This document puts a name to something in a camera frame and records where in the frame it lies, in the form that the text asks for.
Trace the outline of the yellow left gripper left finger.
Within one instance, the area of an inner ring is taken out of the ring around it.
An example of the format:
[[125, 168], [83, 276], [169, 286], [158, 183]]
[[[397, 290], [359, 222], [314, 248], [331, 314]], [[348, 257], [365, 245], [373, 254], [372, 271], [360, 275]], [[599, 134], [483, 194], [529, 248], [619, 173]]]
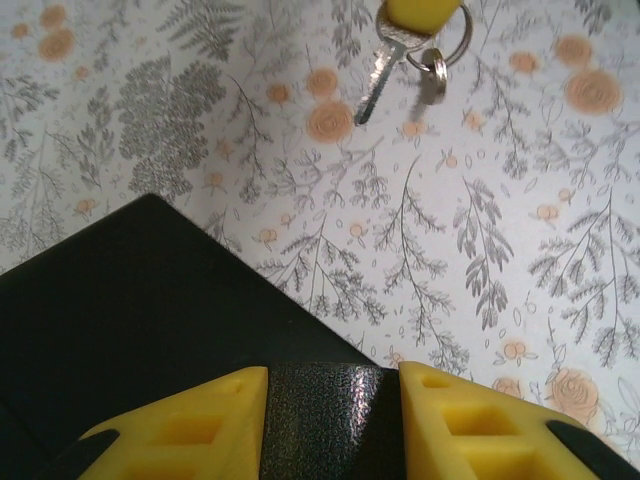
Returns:
[[268, 371], [249, 367], [109, 419], [54, 462], [57, 479], [256, 479]]

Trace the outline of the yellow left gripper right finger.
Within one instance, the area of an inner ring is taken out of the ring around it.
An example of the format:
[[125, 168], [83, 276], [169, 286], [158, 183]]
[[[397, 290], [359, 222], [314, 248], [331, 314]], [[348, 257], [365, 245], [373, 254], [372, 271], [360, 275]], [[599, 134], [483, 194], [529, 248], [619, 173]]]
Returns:
[[619, 456], [571, 417], [417, 362], [399, 365], [409, 479], [616, 479]]

